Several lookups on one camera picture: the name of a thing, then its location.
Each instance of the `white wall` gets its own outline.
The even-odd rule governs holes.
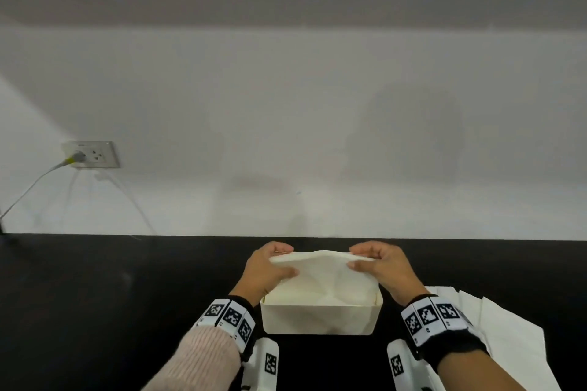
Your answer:
[[[584,0],[0,0],[9,232],[587,239]]]

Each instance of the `wall socket plate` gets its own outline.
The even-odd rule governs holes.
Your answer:
[[[67,141],[61,143],[65,158],[75,152],[82,152],[86,156],[84,162],[76,162],[70,167],[81,169],[118,169],[120,163],[114,150],[112,141]]]

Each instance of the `person's left hand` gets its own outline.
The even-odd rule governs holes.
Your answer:
[[[299,274],[297,269],[278,267],[269,261],[271,257],[279,255],[280,252],[290,253],[293,251],[292,246],[279,241],[271,241],[254,251],[246,262],[241,279],[230,295],[238,295],[246,299],[252,306],[257,306],[281,280]]]

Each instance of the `power cord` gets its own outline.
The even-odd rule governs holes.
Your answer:
[[[42,175],[41,175],[39,178],[37,178],[37,179],[35,180],[35,182],[33,182],[33,184],[31,184],[31,185],[30,185],[30,186],[29,186],[29,187],[28,187],[28,188],[27,188],[27,189],[24,191],[24,193],[23,193],[22,195],[20,195],[20,196],[18,197],[18,199],[17,199],[15,202],[13,202],[13,203],[11,204],[11,206],[10,206],[8,209],[6,209],[2,215],[0,215],[0,220],[2,220],[2,219],[3,219],[3,218],[6,216],[6,214],[8,214],[8,212],[10,212],[10,211],[11,211],[11,209],[12,209],[14,206],[16,206],[16,204],[17,204],[17,203],[18,203],[20,200],[22,200],[22,199],[23,199],[23,197],[24,197],[24,196],[25,196],[27,193],[29,193],[29,192],[31,191],[31,189],[32,189],[33,187],[35,187],[35,184],[37,184],[37,183],[38,183],[38,182],[41,180],[41,178],[42,178],[42,177],[44,177],[46,174],[49,174],[49,173],[53,172],[54,170],[57,170],[57,169],[59,169],[60,167],[65,167],[65,166],[68,166],[68,165],[70,165],[70,164],[73,164],[73,163],[75,163],[75,162],[84,162],[85,160],[86,160],[86,156],[84,155],[84,153],[83,153],[83,152],[80,152],[80,151],[77,151],[77,152],[75,152],[75,153],[74,153],[72,156],[70,156],[69,158],[67,158],[67,159],[64,159],[62,162],[60,162],[60,163],[59,163],[59,164],[57,164],[56,166],[53,166],[53,167],[51,167],[49,170],[47,170],[46,172],[44,172],[44,173],[43,173],[43,174],[42,174]]]

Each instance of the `white paper box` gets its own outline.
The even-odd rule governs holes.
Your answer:
[[[377,280],[352,271],[349,261],[370,258],[333,252],[294,252],[271,262],[299,270],[260,304],[268,334],[369,335],[383,304]]]

